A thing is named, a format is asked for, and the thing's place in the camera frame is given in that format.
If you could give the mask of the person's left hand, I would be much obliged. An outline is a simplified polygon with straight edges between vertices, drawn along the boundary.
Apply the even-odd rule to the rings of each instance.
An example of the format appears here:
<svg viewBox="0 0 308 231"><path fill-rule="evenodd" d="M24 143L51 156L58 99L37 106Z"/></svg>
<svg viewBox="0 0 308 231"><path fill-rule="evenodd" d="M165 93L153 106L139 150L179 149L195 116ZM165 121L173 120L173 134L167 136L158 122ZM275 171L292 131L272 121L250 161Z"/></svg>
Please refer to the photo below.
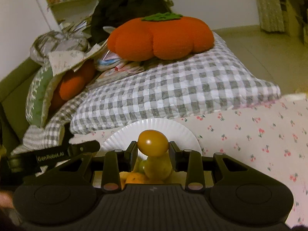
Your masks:
<svg viewBox="0 0 308 231"><path fill-rule="evenodd" d="M13 206L13 193L7 190L0 191L0 208L14 209Z"/></svg>

